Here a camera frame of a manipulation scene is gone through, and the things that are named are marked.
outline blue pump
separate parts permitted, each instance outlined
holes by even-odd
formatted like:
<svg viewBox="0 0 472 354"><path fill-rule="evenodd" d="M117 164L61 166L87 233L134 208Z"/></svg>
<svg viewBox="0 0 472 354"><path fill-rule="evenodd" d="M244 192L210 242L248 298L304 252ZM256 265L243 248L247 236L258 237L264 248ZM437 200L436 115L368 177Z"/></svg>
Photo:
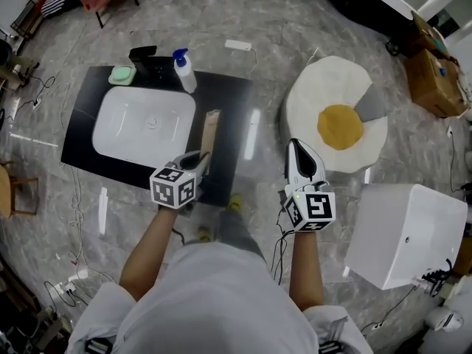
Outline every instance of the blue pump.
<svg viewBox="0 0 472 354"><path fill-rule="evenodd" d="M178 49L172 53L172 58L176 60L176 64L179 67L183 67L187 64L187 61L185 60L185 53L189 51L188 49Z"/></svg>

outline soap dispenser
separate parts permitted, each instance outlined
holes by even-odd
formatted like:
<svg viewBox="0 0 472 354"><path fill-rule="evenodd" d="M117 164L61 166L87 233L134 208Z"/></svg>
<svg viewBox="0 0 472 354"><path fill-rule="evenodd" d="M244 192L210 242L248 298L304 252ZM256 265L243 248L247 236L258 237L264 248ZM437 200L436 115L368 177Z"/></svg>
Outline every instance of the soap dispenser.
<svg viewBox="0 0 472 354"><path fill-rule="evenodd" d="M197 79L193 73L190 58L185 55L188 49L178 49L173 52L174 68L176 69L178 78L187 93L193 93L197 88Z"/></svg>

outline wire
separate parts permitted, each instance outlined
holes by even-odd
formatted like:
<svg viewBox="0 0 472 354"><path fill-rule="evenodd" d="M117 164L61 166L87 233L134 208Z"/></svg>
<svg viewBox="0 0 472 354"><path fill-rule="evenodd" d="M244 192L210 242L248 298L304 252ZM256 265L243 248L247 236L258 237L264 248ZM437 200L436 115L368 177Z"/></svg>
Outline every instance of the wire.
<svg viewBox="0 0 472 354"><path fill-rule="evenodd" d="M62 110L64 110L64 105L67 101L67 96L69 95L70 86L71 86L71 83L67 83L66 96L64 97L64 100L63 100L62 105L60 106L60 110L59 110L59 123L60 123L60 128L62 128L62 132L63 132L64 136L66 135L66 129L64 128L64 125L62 124Z"/></svg>
<svg viewBox="0 0 472 354"><path fill-rule="evenodd" d="M51 293L49 292L49 289L46 286L46 282L44 283L44 287L46 288L46 291L49 295L49 298L51 298L52 305L54 305L54 313L57 313L58 312L58 307L56 306L56 303L54 303L54 300L52 299L52 295L51 295Z"/></svg>
<svg viewBox="0 0 472 354"><path fill-rule="evenodd" d="M271 265L271 272L273 271L274 272L274 280L277 278L277 270L279 269L279 265L280 265L280 273L279 273L279 281L278 281L278 284L280 285L280 283L282 282L282 273L283 273L283 255L285 254L285 250L287 249L287 246L288 246L288 242L287 240L285 239L287 236L289 235L292 235L295 233L295 231L291 230L291 231L284 231L282 229L282 226L280 225L279 221L280 221L280 216L282 214L282 211L283 209L280 209L279 211L279 214L277 216L277 222L275 223L276 226L279 227L280 229L280 233L282 234L282 237L279 238L276 242L275 242L275 245L274 245L274 255L272 256L272 265ZM277 253L277 244L280 245L279 247L279 253L280 253L280 258L279 260L277 261L277 264L275 266L275 270L274 270L274 262L275 262L275 254Z"/></svg>
<svg viewBox="0 0 472 354"><path fill-rule="evenodd" d="M249 77L251 77L252 72L254 72L254 70L257 67L257 53L256 53L256 50L254 48L251 48L251 51L254 52L254 57L255 57L256 63L254 64L254 67L252 67L252 70L249 72Z"/></svg>
<svg viewBox="0 0 472 354"><path fill-rule="evenodd" d="M174 232L176 235L180 236L180 241L182 242L182 245L185 245L185 237L182 234L182 232L177 231L177 229L172 228L172 232Z"/></svg>
<svg viewBox="0 0 472 354"><path fill-rule="evenodd" d="M305 64L305 66L307 66L310 63L310 60L312 60L315 57L317 52L318 52L318 47L316 48L315 52L308 58L307 63Z"/></svg>
<svg viewBox="0 0 472 354"><path fill-rule="evenodd" d="M68 291L69 292L69 295L72 297L72 296L75 296L77 299L79 299L83 304L85 305L89 305L84 299L82 299L80 296L74 294L73 291Z"/></svg>
<svg viewBox="0 0 472 354"><path fill-rule="evenodd" d="M382 325L386 318L389 316L389 314L396 308L398 307L407 297L409 294L411 294L413 291L417 290L418 287L417 286L413 286L412 289L410 291L408 291L408 293L406 293L406 295L401 299L401 301L399 301L393 308L391 308L386 314L385 316L383 317L382 321L381 322L370 322L369 324L367 324L365 327L363 327L361 329L361 333L364 332L368 327L371 327L372 325Z"/></svg>
<svg viewBox="0 0 472 354"><path fill-rule="evenodd" d="M78 284L76 284L75 282L74 282L74 286L77 288L77 290L82 291L82 294L84 294L85 296L87 296L89 299L93 299L92 296L88 295L88 294L87 294Z"/></svg>
<svg viewBox="0 0 472 354"><path fill-rule="evenodd" d="M459 192L460 188L455 189L455 190L452 188L452 166L454 164L454 154L456 153L456 148L454 147L454 135L452 134L452 130L451 130L451 142L452 142L452 160L451 160L451 169L449 171L449 181L450 181L450 186L451 186L451 192Z"/></svg>
<svg viewBox="0 0 472 354"><path fill-rule="evenodd" d="M49 294L49 297L51 298L51 301L52 301L52 304L54 305L54 312L57 313L58 312L58 307L56 306L56 304L54 303L54 300L52 299L52 295L51 293L49 292L49 289L47 288L47 284L51 285L52 288L54 288L54 291L56 291L56 294L60 297L60 299L66 303L69 307L77 307L77 303L75 302L74 298L72 296L69 295L69 293L67 293L67 295L69 295L69 297L71 298L71 300L73 301L74 304L69 304L60 294L59 294L59 291L57 290L56 286L54 286L49 280L47 281L44 281L44 287L46 288L47 290L47 293Z"/></svg>
<svg viewBox="0 0 472 354"><path fill-rule="evenodd" d="M87 259L84 254L83 250L83 241L82 241L82 223L83 223L83 213L80 211L80 201L82 199L82 190L80 188L80 179L79 179L79 170L76 170L76 174L74 174L73 168L69 165L71 174L72 174L72 181L74 183L74 194L72 195L72 210L74 212L74 218L69 221L69 225L72 228L75 228L77 230L77 236L79 237L79 252L78 254L74 254L72 251L68 251L67 255L71 259L71 262L76 266L75 268L75 273L77 275L77 278L81 282L82 286L87 288L87 289L96 289L95 287L87 287L82 279L79 277L79 272L78 272L78 267L80 264L80 258L82 257L83 263L86 266L86 268L90 271L92 271L95 274L100 275L100 282L103 283L103 279L105 279L108 282L113 282L116 283L113 277L105 272L97 271L94 268L90 267L87 263Z"/></svg>
<svg viewBox="0 0 472 354"><path fill-rule="evenodd" d="M19 108L16 109L16 112L15 112L15 117L16 117L16 114L18 114L18 112L20 111L21 108L23 108L23 106L29 104L29 103L33 103L36 104L38 102L38 98L44 94L44 95L47 95L48 93L54 91L60 84L56 85L56 87L54 87L54 89L48 91L47 93L43 93L43 90L44 89L50 89L55 81L56 81L56 76L51 76L49 79L46 80L46 82L42 81L42 79L40 79L39 77L35 77L35 76L30 76L32 79L36 79L36 80L39 80L41 81L41 84L43 85L43 87L41 88L41 90L39 91L39 93L36 95L36 98L34 100L29 100L29 101L26 101L25 103L23 103ZM13 117L11 115L9 115L6 119L11 119L12 122L15 122L15 120L13 119Z"/></svg>
<svg viewBox="0 0 472 354"><path fill-rule="evenodd" d="M29 103L33 103L33 102L34 102L34 100L30 100L30 101L26 101L25 103L22 103L21 106L16 109L15 116L16 116L16 114L20 111L20 109L23 108L23 106L25 106L25 105L27 105L27 104L29 104ZM13 119L13 117L12 117L11 115L9 115L9 116L8 116L7 118L5 118L5 119L11 119L12 122L15 122L15 120Z"/></svg>

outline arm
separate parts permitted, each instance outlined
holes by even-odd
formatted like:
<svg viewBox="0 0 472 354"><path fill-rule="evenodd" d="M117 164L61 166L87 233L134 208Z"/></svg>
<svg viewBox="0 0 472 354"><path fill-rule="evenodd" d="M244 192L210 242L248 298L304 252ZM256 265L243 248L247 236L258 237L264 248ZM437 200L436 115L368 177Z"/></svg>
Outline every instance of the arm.
<svg viewBox="0 0 472 354"><path fill-rule="evenodd" d="M160 207L122 270L119 285L140 300L156 282L169 236L177 218L176 209Z"/></svg>
<svg viewBox="0 0 472 354"><path fill-rule="evenodd" d="M324 304L322 273L314 232L295 234L289 294L302 312L309 307Z"/></svg>

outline green soap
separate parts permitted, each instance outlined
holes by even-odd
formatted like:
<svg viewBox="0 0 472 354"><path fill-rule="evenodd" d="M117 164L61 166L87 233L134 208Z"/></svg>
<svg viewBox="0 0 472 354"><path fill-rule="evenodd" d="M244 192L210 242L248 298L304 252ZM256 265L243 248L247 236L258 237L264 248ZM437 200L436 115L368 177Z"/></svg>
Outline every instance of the green soap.
<svg viewBox="0 0 472 354"><path fill-rule="evenodd" d="M130 67L120 67L113 70L113 78L116 81L123 81L128 79L131 76Z"/></svg>

